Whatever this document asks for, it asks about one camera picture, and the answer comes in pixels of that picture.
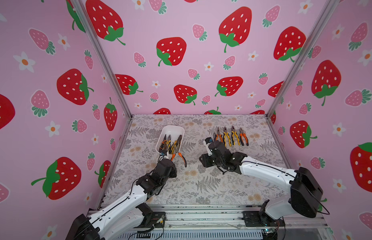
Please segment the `orange black pliers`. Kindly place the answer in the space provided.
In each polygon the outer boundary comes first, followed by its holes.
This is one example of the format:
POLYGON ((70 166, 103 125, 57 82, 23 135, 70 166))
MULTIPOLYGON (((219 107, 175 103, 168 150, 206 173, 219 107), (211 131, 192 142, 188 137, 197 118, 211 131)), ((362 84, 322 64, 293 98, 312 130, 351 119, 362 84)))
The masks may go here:
POLYGON ((221 133, 219 127, 217 127, 217 129, 216 129, 215 132, 214 132, 214 140, 215 140, 215 141, 219 141, 219 142, 221 142, 221 143, 224 142, 224 140, 223 140, 223 135, 222 135, 222 133, 221 133))

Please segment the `dark orange striped pliers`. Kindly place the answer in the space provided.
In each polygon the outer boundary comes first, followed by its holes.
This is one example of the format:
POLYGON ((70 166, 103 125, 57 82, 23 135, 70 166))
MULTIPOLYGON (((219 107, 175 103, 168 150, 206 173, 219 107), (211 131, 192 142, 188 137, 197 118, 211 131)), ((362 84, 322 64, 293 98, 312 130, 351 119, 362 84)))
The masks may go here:
POLYGON ((159 147, 159 154, 161 156, 167 155, 167 153, 169 152, 170 145, 171 145, 171 135, 165 135, 159 147))

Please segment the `yellow black handled pliers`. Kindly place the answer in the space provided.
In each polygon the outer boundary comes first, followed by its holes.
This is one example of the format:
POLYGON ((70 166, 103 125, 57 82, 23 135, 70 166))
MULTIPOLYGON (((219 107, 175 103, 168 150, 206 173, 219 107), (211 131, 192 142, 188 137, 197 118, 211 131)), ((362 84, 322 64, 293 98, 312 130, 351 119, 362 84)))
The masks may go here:
POLYGON ((237 144, 238 146, 241 145, 240 138, 234 126, 231 127, 231 139, 232 139, 233 146, 235 144, 237 144))

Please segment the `orange handled pliers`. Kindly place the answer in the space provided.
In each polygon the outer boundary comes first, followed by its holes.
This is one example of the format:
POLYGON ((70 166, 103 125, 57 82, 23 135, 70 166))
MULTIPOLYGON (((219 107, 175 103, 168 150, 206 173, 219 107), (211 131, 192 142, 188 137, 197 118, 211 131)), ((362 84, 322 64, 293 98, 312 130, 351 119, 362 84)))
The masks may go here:
POLYGON ((242 128, 240 128, 240 143, 242 146, 249 146, 249 140, 247 138, 245 131, 242 128))

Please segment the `white plastic storage box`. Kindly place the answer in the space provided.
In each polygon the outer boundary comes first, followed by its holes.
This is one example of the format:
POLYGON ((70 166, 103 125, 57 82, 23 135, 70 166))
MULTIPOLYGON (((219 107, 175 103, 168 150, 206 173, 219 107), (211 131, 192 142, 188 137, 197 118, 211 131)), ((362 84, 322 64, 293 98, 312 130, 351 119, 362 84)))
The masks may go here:
POLYGON ((179 135, 182 135, 182 137, 184 137, 184 133, 185 133, 185 130, 183 127, 180 127, 180 126, 174 126, 174 125, 167 125, 165 126, 160 135, 159 135, 159 138, 158 138, 158 141, 157 141, 157 144, 156 144, 156 151, 159 153, 159 147, 164 139, 164 136, 165 135, 171 135, 171 145, 170 145, 170 148, 169 148, 169 154, 171 155, 171 147, 172 145, 174 144, 174 142, 177 140, 178 136, 179 135))

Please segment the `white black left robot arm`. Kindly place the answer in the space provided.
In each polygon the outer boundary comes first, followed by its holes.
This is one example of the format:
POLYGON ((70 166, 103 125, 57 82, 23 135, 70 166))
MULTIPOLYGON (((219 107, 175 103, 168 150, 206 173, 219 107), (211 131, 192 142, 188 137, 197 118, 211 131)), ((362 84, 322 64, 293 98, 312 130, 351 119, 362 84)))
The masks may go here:
POLYGON ((67 240, 113 240, 140 225, 147 225, 152 210, 145 203, 159 195, 169 178, 176 178, 173 161, 160 160, 153 171, 134 181, 131 189, 106 208, 86 217, 78 216, 67 234, 67 240))

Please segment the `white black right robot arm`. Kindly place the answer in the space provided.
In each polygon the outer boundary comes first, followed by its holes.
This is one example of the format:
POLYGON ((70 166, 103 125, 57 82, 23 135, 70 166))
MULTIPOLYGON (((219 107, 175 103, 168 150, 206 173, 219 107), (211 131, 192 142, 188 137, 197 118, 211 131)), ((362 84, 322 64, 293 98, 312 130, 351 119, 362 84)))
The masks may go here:
POLYGON ((323 190, 308 169, 280 168, 240 152, 231 153, 222 142, 212 138, 205 139, 204 146, 207 153, 200 156, 200 162, 205 168, 215 166, 223 174, 237 173, 256 177, 285 191, 285 195, 272 201, 266 200, 262 204, 258 216, 264 225, 293 214, 306 218, 316 217, 323 190))

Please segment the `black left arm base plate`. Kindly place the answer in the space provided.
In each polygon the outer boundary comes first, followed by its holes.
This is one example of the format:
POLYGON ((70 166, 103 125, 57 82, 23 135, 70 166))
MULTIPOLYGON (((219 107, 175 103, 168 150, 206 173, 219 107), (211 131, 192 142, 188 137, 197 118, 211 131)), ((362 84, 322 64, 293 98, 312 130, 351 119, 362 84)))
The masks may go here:
POLYGON ((138 229, 150 229, 150 228, 162 228, 166 221, 165 212, 153 212, 147 216, 143 216, 143 220, 140 224, 134 224, 133 228, 138 229))

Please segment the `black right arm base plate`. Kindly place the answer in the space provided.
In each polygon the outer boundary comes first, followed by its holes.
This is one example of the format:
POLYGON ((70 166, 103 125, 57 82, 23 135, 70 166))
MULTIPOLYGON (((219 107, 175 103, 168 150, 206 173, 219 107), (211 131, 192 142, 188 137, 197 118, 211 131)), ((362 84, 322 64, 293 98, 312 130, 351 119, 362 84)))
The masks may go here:
POLYGON ((246 227, 285 227, 286 224, 282 219, 274 220, 265 213, 260 214, 257 211, 243 211, 242 219, 246 227))

